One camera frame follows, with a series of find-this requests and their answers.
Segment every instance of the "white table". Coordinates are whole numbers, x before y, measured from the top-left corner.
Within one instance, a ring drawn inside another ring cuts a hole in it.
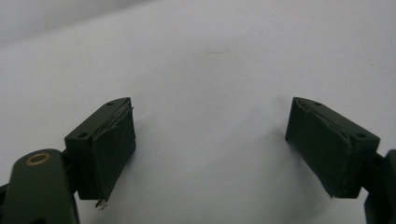
[[[364,223],[284,141],[293,96],[396,146],[396,2],[5,0],[0,185],[129,96],[137,149],[81,224]]]

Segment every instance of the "white surface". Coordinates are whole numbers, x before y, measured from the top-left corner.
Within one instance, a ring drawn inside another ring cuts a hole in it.
[[[395,1],[0,3],[0,184],[130,96],[137,149],[89,223],[364,223],[284,141],[291,98],[395,147]]]

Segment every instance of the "metal ring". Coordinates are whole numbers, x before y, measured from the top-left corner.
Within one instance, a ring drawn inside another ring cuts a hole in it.
[[[26,165],[38,165],[50,159],[48,152],[37,153],[26,160]]]

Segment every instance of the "white background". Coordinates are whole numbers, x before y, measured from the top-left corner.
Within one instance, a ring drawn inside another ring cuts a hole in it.
[[[93,223],[364,223],[287,143],[293,96],[395,147],[391,0],[0,2],[0,184],[129,96],[137,149]]]

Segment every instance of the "dark green plastic part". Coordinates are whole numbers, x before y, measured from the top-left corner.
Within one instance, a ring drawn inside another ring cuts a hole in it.
[[[39,153],[50,157],[41,164],[26,164]],[[2,224],[78,224],[60,151],[38,150],[15,162],[3,212]]]
[[[78,196],[108,201],[135,144],[130,98],[100,107],[65,138],[68,159],[78,166]]]
[[[360,171],[375,157],[379,138],[321,103],[293,98],[286,140],[331,197],[357,198]]]

